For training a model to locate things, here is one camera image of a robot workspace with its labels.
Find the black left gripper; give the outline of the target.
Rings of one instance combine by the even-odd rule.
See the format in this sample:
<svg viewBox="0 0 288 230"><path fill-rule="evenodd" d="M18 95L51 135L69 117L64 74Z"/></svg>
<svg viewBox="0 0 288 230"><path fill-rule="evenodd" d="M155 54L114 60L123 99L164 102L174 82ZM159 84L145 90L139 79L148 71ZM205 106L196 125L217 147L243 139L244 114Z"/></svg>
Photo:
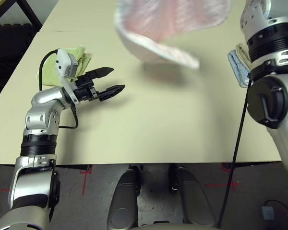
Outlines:
<svg viewBox="0 0 288 230"><path fill-rule="evenodd" d="M73 92L78 101L99 99L99 101L102 102L119 94L125 88L125 85L114 85L106 88L106 90L102 92L98 92L95 90L93 83L93 79L105 77L113 70L114 69L110 67L101 67L77 77L77 80L74 82L76 84L76 89Z"/></svg>

